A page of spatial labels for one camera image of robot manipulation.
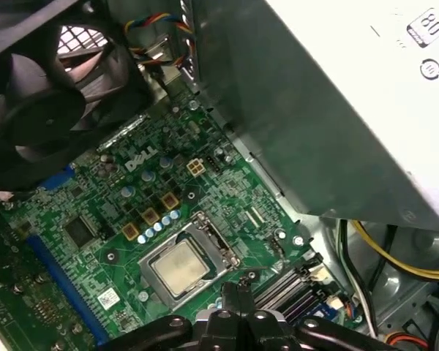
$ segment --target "dell logo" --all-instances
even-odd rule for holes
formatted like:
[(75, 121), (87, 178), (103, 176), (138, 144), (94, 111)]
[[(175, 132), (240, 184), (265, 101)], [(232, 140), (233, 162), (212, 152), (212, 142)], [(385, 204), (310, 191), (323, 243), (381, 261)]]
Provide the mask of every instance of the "dell logo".
[(146, 150), (143, 150), (139, 155), (135, 155), (133, 159), (125, 163), (125, 167), (129, 172), (136, 170), (137, 166), (142, 165), (147, 159), (152, 158), (158, 153), (158, 150), (148, 146)]

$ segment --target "fan grill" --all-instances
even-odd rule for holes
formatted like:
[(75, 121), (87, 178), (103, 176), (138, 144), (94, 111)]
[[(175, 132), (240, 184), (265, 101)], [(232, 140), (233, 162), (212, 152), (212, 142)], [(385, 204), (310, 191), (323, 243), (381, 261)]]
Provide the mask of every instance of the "fan grill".
[(91, 49), (107, 44), (102, 33), (93, 29), (63, 26), (59, 41), (58, 53), (69, 53), (79, 49)]

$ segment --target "cpu socket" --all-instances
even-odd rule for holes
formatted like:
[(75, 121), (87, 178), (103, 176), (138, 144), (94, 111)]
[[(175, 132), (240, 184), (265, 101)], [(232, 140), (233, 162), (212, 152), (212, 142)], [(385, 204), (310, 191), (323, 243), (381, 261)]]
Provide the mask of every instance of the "cpu socket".
[(239, 264), (204, 212), (138, 261), (142, 277), (172, 311)]

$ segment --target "green circuit board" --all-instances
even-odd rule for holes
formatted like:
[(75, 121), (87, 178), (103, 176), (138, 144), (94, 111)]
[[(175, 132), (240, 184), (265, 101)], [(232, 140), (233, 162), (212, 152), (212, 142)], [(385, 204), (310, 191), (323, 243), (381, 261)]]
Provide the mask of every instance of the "green circuit board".
[(9, 350), (89, 350), (94, 338), (45, 267), (0, 217), (0, 337)]
[[(254, 283), (259, 288), (279, 273), (283, 256), (270, 244), (277, 230), (285, 234), (279, 246), (287, 264), (309, 250), (306, 243), (293, 245), (299, 226), (195, 95), (180, 80), (170, 84), (170, 92), (173, 101), (164, 98), (138, 116), (122, 138), (76, 159), (75, 176), (63, 186), (38, 190), (2, 211), (23, 239), (38, 235), (43, 240), (111, 338), (172, 313), (140, 260), (199, 211), (240, 264), (175, 308), (191, 320), (218, 303), (223, 281), (237, 282), (248, 270), (259, 269)], [(171, 211), (180, 217), (153, 237), (144, 235)], [(209, 263), (197, 268), (213, 271)]]

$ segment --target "black fan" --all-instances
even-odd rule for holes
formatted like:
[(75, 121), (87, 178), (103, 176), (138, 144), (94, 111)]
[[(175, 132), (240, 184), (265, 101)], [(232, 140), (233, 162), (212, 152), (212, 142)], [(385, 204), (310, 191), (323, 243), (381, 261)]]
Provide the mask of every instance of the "black fan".
[[(0, 4), (0, 190), (27, 190), (147, 107), (151, 94), (103, 7), (28, 0), (36, 12), (13, 7), (9, 16)], [(62, 26), (97, 31), (106, 43), (60, 56)]]

